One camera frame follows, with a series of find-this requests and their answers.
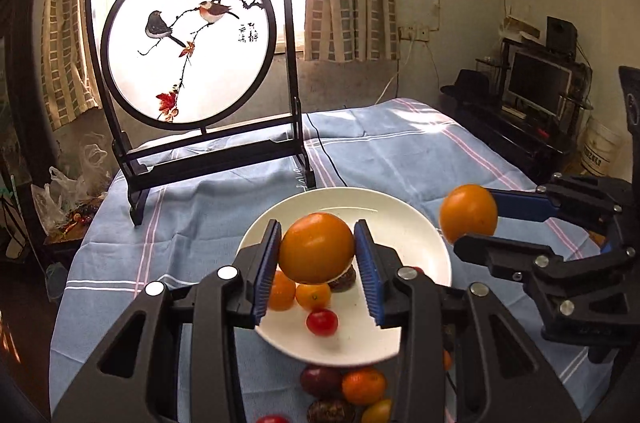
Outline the small yellow kumquat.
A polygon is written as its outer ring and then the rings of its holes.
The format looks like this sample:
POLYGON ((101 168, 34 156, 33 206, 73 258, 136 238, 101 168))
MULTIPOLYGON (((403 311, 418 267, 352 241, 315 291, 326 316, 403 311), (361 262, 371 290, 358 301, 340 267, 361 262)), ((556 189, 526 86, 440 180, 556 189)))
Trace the small yellow kumquat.
POLYGON ((295 292, 297 304, 308 311, 328 308, 331 296, 332 291, 327 283, 299 284, 295 292))

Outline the red cherry tomato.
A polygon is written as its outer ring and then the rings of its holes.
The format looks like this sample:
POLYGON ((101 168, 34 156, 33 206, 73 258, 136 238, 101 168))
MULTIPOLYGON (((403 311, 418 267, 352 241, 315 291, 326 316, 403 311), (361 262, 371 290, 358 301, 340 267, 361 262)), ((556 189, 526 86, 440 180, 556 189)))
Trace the red cherry tomato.
POLYGON ((306 318, 306 327, 315 336, 332 336, 336 333, 339 325, 337 314, 326 308, 315 309, 308 313, 306 318))

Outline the large orange mandarin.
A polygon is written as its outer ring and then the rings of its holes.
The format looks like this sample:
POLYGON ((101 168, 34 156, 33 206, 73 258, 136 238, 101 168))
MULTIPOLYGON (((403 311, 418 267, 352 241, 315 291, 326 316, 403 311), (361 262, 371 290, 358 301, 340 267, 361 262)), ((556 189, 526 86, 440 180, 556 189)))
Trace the large orange mandarin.
POLYGON ((352 265, 355 240, 348 225, 330 213, 299 218, 282 238, 279 267, 297 283, 319 284, 343 275, 352 265))

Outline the dark red plum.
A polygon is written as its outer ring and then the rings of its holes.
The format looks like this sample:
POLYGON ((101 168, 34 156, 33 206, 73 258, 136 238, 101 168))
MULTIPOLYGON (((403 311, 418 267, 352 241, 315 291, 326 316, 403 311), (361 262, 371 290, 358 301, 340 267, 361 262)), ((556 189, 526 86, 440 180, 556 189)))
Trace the dark red plum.
POLYGON ((318 399, 341 397, 343 372, 340 369, 307 365, 300 373, 299 383, 303 391, 318 399))

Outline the brown water chestnut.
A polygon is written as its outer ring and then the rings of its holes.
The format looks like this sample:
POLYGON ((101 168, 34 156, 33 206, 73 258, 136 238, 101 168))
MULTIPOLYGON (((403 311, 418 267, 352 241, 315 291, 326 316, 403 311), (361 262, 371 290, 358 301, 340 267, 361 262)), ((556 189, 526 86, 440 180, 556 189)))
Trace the brown water chestnut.
POLYGON ((316 400, 307 409, 308 423, 352 423, 356 408, 343 399, 316 400))
POLYGON ((341 276, 328 283, 333 293, 343 293, 350 290, 356 282, 357 274, 354 266, 350 265, 341 276))

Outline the white ceramic plate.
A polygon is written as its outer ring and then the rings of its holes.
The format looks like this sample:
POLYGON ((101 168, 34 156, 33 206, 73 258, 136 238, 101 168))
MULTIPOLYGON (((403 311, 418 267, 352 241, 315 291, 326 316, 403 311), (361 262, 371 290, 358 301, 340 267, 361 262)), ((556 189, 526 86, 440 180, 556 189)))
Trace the white ceramic plate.
MULTIPOLYGON (((287 198, 256 218, 239 247, 258 243, 272 219, 286 230, 300 217, 314 212, 329 212, 349 226, 363 219, 373 240, 395 249, 404 264, 421 268, 437 284, 451 283, 446 243, 428 218, 404 201, 369 189, 323 188, 287 198)), ((338 318, 332 336, 312 334, 306 327, 307 312, 299 305, 285 311, 267 311, 256 332, 285 355, 329 367, 371 365, 397 355, 400 330, 383 330, 375 325, 360 281, 346 292, 334 293, 330 310, 338 318)))

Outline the blue striped tablecloth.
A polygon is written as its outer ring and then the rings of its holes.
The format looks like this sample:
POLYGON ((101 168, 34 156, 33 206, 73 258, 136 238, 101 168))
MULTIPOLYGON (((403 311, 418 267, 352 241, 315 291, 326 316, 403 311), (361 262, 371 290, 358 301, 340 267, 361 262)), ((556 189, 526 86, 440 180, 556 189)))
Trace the blue striped tablecloth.
MULTIPOLYGON (((410 204, 434 225, 442 198, 460 185, 536 187, 455 120, 412 99, 312 113, 304 128, 318 188, 345 180, 350 187, 381 191, 410 204)), ((198 283, 233 261, 244 233, 265 210, 305 190, 292 158, 274 160, 154 188, 136 227, 126 180, 118 173, 70 266, 50 348, 51 409, 145 284, 157 279, 169 287, 198 283)), ((564 221, 501 218, 496 236, 548 245, 567 261, 599 253, 585 230, 564 221)), ((454 287, 476 281, 489 285, 588 417, 608 390, 611 364, 591 363, 585 347, 541 339, 538 311, 522 287, 450 254, 454 287)), ((307 422, 311 398, 299 385, 303 362, 276 351, 256 332, 239 330, 235 339, 250 421, 275 414, 307 422)))

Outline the white bucket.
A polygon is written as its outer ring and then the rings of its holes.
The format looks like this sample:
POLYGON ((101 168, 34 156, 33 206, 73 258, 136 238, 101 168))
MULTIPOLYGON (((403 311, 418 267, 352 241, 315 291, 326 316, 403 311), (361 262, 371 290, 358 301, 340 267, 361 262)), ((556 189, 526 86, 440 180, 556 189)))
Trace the white bucket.
POLYGON ((582 136, 582 167, 591 175, 608 176, 620 149, 620 139, 620 132, 612 130, 597 118, 590 117, 582 136))

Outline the computer monitor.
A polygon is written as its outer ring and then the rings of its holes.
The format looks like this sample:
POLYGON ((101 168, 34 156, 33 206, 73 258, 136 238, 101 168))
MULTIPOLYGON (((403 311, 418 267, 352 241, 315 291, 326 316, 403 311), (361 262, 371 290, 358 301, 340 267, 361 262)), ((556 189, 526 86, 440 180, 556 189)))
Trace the computer monitor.
POLYGON ((506 97, 521 100, 557 118, 562 109, 562 96, 568 93, 571 80, 572 70, 525 50, 517 50, 506 77, 506 97))

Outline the black hat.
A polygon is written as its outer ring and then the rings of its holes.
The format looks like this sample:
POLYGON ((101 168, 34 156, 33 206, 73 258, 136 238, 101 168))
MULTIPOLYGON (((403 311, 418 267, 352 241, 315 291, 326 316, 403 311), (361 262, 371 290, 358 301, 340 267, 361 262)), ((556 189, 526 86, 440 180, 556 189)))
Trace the black hat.
POLYGON ((488 76, 471 69, 460 70, 454 84, 444 85, 440 91, 460 104, 488 104, 491 99, 488 76))

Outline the white plastic bag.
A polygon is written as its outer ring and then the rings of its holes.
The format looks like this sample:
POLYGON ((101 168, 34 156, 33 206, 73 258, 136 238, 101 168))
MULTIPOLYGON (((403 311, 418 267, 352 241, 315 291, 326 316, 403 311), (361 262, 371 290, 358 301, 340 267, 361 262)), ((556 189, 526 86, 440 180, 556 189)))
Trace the white plastic bag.
POLYGON ((46 235, 73 219, 84 204, 104 196, 110 186, 112 172, 107 164, 106 137, 89 133, 81 137, 78 145, 79 175, 67 176, 51 166, 50 182, 43 187, 30 186, 37 217, 46 235))

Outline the left checkered curtain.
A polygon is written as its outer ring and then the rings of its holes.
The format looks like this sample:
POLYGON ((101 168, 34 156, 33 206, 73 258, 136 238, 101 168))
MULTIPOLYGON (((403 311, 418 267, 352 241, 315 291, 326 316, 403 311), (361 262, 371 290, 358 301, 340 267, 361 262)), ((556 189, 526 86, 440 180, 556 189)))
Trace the left checkered curtain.
POLYGON ((89 53, 85 0, 44 0, 41 87, 52 130, 101 105, 89 53))

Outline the bird painting screen black frame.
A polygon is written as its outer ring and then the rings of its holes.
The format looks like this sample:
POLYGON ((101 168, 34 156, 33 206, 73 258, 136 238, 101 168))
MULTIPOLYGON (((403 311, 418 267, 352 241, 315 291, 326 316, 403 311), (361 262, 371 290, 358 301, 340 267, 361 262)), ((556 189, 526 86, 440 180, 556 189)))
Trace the bird painting screen black frame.
POLYGON ((86 32, 135 225, 153 188, 273 160, 314 187, 292 0, 114 0, 86 32))

